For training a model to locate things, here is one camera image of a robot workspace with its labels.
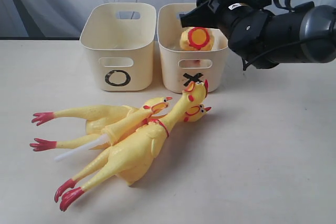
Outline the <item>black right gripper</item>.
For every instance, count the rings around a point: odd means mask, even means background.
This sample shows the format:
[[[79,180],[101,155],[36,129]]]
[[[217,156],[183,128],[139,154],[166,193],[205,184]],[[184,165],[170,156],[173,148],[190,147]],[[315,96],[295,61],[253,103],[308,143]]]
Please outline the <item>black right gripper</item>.
[[[193,10],[180,15],[180,23],[183,28],[214,28],[231,35],[240,21],[269,5],[270,0],[197,0]]]

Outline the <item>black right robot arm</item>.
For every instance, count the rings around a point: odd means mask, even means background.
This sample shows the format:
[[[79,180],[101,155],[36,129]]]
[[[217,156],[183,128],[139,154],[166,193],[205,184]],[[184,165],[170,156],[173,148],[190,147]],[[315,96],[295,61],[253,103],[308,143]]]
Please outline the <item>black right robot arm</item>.
[[[335,7],[291,0],[198,0],[180,15],[182,27],[215,28],[243,68],[335,59]]]

